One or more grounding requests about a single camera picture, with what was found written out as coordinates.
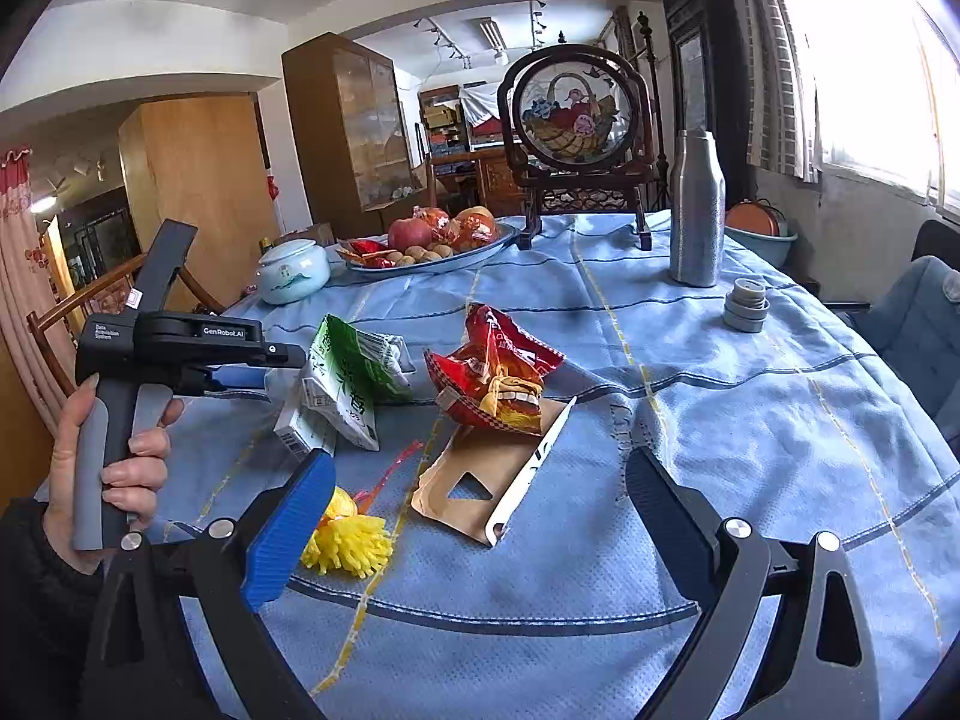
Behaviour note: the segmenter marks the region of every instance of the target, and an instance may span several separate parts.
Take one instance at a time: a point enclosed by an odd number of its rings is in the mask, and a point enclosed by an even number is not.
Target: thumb
[[[98,373],[94,373],[72,394],[61,412],[53,455],[50,458],[50,507],[61,514],[73,514],[73,474],[77,459],[80,426],[93,409],[97,396]]]

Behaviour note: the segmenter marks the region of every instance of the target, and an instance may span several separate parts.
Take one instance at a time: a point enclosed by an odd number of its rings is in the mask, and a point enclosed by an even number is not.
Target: pink curtain
[[[40,252],[37,223],[29,211],[28,154],[27,149],[11,151],[0,162],[0,331],[23,386],[54,433],[66,398],[27,328],[27,314],[35,311],[41,317],[55,303]],[[72,377],[76,353],[66,327],[56,324],[47,330],[47,338]]]

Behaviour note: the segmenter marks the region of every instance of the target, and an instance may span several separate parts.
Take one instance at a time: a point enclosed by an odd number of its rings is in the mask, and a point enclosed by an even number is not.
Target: stainless steel bottle
[[[693,287],[712,287],[723,259],[727,189],[712,132],[677,133],[670,173],[670,275]]]

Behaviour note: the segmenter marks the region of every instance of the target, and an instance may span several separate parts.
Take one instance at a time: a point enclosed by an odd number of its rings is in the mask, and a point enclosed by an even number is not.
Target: dark wooden grandfather clock
[[[677,130],[713,133],[727,207],[752,196],[743,37],[733,0],[664,0]]]

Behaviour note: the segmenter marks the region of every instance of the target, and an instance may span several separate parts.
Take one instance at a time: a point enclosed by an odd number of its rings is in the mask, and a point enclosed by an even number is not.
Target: person's arm
[[[73,532],[73,476],[80,425],[96,391],[85,382],[67,399],[50,463],[50,503],[11,501],[0,517],[0,717],[73,718],[107,550],[77,552]],[[171,401],[161,424],[172,424],[184,404]],[[104,469],[104,500],[137,515],[144,527],[157,510],[170,452],[164,429],[130,441],[135,457]]]

